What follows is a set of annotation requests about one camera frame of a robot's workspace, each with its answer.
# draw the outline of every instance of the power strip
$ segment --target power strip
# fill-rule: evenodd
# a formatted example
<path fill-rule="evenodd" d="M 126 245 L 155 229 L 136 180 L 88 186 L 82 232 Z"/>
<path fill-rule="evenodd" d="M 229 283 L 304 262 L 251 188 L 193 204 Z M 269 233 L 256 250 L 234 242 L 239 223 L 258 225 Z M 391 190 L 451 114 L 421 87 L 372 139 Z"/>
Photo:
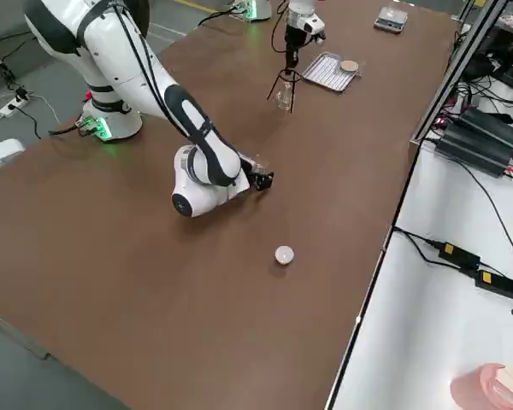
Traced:
<path fill-rule="evenodd" d="M 17 107 L 17 108 L 23 108 L 28 104 L 29 100 L 25 100 L 21 97 L 15 97 L 13 100 L 8 102 L 6 105 L 4 105 L 2 108 L 0 108 L 0 115 L 2 117 L 11 117 L 13 114 L 15 114 L 15 111 L 19 111 L 16 108 L 10 109 L 10 106 Z"/>

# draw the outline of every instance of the floor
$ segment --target floor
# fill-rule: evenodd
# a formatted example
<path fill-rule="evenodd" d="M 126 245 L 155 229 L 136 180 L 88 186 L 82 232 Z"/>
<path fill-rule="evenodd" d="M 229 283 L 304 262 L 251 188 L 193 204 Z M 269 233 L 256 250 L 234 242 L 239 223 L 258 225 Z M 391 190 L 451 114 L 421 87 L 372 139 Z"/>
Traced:
<path fill-rule="evenodd" d="M 224 0 L 192 0 L 207 8 L 217 9 Z M 457 14 L 462 0 L 410 0 L 412 3 Z M 166 48 L 184 37 L 208 13 L 175 0 L 154 0 L 152 4 L 149 43 L 153 50 Z M 11 32 L 22 32 L 25 27 Z M 0 56 L 8 54 L 27 38 L 12 38 L 0 42 Z M 45 97 L 54 107 L 60 122 L 72 119 L 80 110 L 86 85 L 69 66 L 53 61 L 35 41 L 29 41 L 8 58 L 7 63 L 19 82 L 35 95 Z M 0 89 L 0 96 L 8 91 Z M 0 108 L 8 98 L 0 100 Z M 56 129 L 54 115 L 36 99 L 25 110 L 38 121 L 38 133 L 44 135 Z M 32 132 L 32 122 L 18 113 L 0 120 L 0 141 L 17 138 L 25 146 L 38 140 Z M 41 360 L 22 347 L 12 337 L 0 331 L 0 410 L 125 410 L 125 407 L 92 385 L 82 376 L 51 357 Z"/>

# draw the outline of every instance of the brown table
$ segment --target brown table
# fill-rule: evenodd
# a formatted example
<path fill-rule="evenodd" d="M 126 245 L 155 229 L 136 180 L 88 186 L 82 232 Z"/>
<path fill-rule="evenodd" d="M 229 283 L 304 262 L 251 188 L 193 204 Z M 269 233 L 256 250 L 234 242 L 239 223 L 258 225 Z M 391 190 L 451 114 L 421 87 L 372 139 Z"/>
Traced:
<path fill-rule="evenodd" d="M 300 83 L 293 115 L 265 100 L 273 22 L 223 18 L 165 52 L 222 134 L 269 161 L 268 194 L 180 217 L 184 141 L 152 118 L 121 143 L 48 138 L 0 170 L 0 316 L 134 409 L 322 409 L 456 28 L 408 7 L 401 35 L 376 31 L 385 3 L 318 3 L 323 49 L 363 78 L 342 96 Z"/>

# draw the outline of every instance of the yellow marking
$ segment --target yellow marking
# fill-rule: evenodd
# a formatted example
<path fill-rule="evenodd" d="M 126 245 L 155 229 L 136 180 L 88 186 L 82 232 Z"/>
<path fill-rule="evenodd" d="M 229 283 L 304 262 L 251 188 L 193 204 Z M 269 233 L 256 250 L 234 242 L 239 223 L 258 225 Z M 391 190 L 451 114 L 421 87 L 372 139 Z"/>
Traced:
<path fill-rule="evenodd" d="M 483 272 L 482 280 L 483 280 L 483 282 L 487 282 L 488 284 L 491 284 L 492 283 L 492 274 L 490 272 Z"/>
<path fill-rule="evenodd" d="M 209 7 L 202 6 L 201 4 L 192 3 L 188 0 L 174 0 L 176 3 L 184 4 L 185 6 L 192 7 L 193 9 L 198 9 L 202 11 L 206 11 L 207 13 L 216 13 L 217 10 L 210 9 Z"/>

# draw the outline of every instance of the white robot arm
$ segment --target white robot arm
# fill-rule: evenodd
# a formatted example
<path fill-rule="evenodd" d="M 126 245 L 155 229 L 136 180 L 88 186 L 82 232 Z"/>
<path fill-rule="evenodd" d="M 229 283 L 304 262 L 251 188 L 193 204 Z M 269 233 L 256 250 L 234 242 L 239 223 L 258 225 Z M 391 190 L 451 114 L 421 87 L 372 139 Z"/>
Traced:
<path fill-rule="evenodd" d="M 273 174 L 221 136 L 151 51 L 148 0 L 27 0 L 25 16 L 42 47 L 83 75 L 92 99 L 82 117 L 103 119 L 103 139 L 134 135 L 140 112 L 168 119 L 190 141 L 174 158 L 173 203 L 181 214 L 199 216 L 251 186 L 272 184 Z"/>
<path fill-rule="evenodd" d="M 286 69 L 298 65 L 298 51 L 310 41 L 321 44 L 326 39 L 325 23 L 315 13 L 315 0 L 290 0 L 285 32 Z"/>

